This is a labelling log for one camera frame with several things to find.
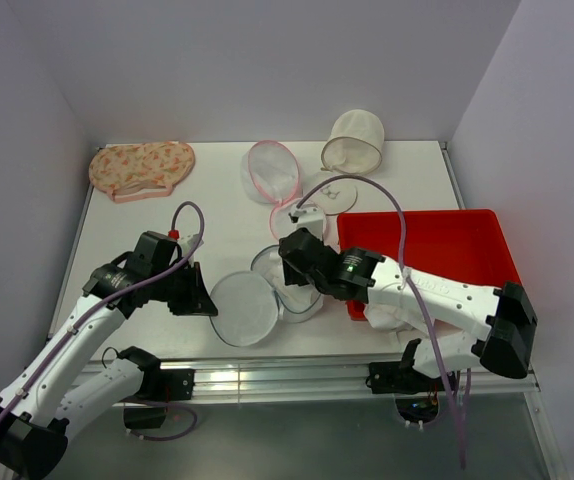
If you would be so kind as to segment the grey-trimmed white mesh laundry bag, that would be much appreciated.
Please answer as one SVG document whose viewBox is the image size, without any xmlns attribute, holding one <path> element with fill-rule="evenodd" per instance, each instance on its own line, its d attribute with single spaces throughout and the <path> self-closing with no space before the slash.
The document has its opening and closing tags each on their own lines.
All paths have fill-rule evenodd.
<svg viewBox="0 0 574 480">
<path fill-rule="evenodd" d="M 218 309 L 218 314 L 210 318 L 211 325 L 229 346 L 255 345 L 269 336 L 279 322 L 285 322 L 274 289 L 252 269 L 256 260 L 269 251 L 278 254 L 278 247 L 264 248 L 253 258 L 249 270 L 223 277 L 211 290 L 210 297 Z"/>
</svg>

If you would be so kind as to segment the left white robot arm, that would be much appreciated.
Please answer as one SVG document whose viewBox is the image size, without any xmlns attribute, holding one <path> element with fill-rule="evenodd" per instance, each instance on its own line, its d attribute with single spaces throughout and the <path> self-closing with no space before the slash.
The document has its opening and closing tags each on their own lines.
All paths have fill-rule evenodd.
<svg viewBox="0 0 574 480">
<path fill-rule="evenodd" d="M 148 303 L 164 304 L 175 316 L 217 314 L 192 259 L 202 237 L 147 231 L 134 250 L 93 271 L 66 322 L 0 392 L 1 465 L 25 479 L 43 479 L 70 441 L 114 404 L 166 407 L 161 362 L 138 347 L 118 352 L 85 383 L 73 383 L 104 341 Z"/>
</svg>

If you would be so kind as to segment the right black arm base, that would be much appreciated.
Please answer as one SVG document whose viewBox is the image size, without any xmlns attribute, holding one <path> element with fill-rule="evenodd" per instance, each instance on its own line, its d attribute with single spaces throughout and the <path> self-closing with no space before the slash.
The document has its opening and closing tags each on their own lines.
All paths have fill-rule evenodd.
<svg viewBox="0 0 574 480">
<path fill-rule="evenodd" d="M 365 385 L 374 395 L 394 395 L 396 411 L 405 422 L 420 425 L 439 416 L 439 393 L 445 391 L 440 377 L 427 377 L 399 361 L 371 362 Z"/>
</svg>

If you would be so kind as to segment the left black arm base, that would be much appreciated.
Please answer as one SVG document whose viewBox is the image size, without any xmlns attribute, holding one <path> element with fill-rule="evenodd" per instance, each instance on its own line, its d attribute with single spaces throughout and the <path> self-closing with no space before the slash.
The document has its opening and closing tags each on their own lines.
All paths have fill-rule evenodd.
<svg viewBox="0 0 574 480">
<path fill-rule="evenodd" d="M 198 414 L 183 401 L 190 400 L 195 385 L 191 368 L 163 369 L 153 382 L 129 399 L 134 406 L 123 410 L 123 425 L 129 435 L 147 441 L 171 441 L 191 433 L 198 425 Z M 186 423 L 184 429 L 169 436 L 156 436 L 150 431 L 160 429 L 168 420 Z"/>
</svg>

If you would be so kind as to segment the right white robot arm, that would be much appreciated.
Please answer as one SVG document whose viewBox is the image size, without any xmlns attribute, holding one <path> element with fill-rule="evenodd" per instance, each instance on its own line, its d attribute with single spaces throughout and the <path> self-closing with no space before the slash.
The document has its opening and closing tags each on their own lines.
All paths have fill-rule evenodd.
<svg viewBox="0 0 574 480">
<path fill-rule="evenodd" d="M 361 248 L 336 252 L 304 228 L 280 240 L 279 255 L 289 285 L 420 315 L 428 336 L 407 344 L 399 368 L 410 389 L 476 366 L 510 379 L 528 374 L 537 316 L 517 283 L 459 283 Z"/>
</svg>

